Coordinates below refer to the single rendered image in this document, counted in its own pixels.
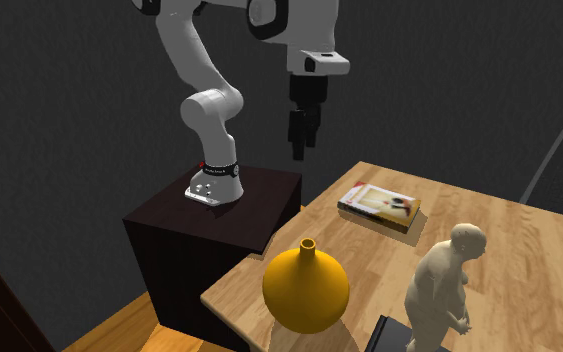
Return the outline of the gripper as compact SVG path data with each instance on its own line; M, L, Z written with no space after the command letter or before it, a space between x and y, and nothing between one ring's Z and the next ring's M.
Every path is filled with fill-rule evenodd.
M320 104L327 100L327 94L327 76L290 75L289 99L298 108L290 112L288 126L288 141L292 144L295 161L304 160L305 144L309 148L316 146L321 125Z

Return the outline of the cream and red book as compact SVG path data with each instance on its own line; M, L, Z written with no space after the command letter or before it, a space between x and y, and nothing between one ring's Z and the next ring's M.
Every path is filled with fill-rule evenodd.
M337 207L406 234L419 212L421 201L407 195L358 181L337 202Z

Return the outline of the dark robot stand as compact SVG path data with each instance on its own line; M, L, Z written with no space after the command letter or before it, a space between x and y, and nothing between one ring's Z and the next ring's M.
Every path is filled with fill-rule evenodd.
M245 166L243 196L207 206L184 192L186 174L123 219L159 323L236 352L246 341L205 307L202 293L272 235L301 205L299 173Z

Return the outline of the yellow round vase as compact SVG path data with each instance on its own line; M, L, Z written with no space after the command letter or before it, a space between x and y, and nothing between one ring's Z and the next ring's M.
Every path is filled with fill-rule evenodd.
M320 333L344 314L350 296L347 274L312 238L284 251L268 264L262 294L270 314L300 334Z

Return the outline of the beige human figure statue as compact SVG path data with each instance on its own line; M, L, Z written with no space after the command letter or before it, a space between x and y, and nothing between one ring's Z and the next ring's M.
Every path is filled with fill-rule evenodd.
M420 260L404 300L412 329L405 352L436 352L450 329L460 335L471 330L463 264L480 258L486 245L478 226L459 223L448 240L435 244Z

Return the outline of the wooden table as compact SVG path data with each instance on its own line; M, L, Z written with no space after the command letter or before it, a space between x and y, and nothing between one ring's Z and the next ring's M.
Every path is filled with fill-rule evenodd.
M341 216L338 200L363 181L421 202L406 234ZM419 260L458 223L472 223L488 244L465 263L471 329L450 331L450 352L563 352L563 215L360 162L300 211L261 256L243 259L202 294L202 302L249 352L365 352L381 316L407 322L404 298ZM262 296L262 278L279 253L303 238L345 269L350 300L329 329L301 335L281 326Z

